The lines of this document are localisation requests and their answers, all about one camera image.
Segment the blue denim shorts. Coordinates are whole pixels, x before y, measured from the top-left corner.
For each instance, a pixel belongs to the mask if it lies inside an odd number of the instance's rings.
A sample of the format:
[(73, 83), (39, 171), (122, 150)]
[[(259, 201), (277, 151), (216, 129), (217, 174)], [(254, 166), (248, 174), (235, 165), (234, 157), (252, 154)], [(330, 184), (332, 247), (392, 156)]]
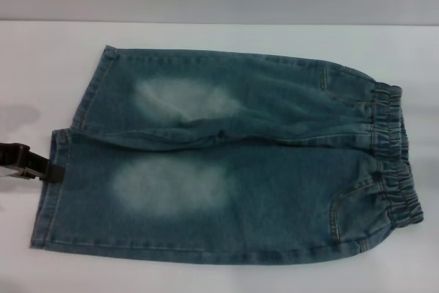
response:
[(334, 62), (107, 46), (30, 240), (219, 265), (352, 257), (423, 220), (402, 90)]

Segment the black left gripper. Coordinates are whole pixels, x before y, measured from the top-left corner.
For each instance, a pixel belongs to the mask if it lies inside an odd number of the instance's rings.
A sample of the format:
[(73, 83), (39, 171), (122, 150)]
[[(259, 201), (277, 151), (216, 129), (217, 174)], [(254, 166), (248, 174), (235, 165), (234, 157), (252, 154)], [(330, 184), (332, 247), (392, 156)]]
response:
[[(65, 168), (49, 159), (29, 152), (30, 147), (22, 143), (0, 143), (0, 177), (15, 177), (25, 180), (43, 180), (61, 183)], [(29, 154), (29, 169), (25, 169)]]

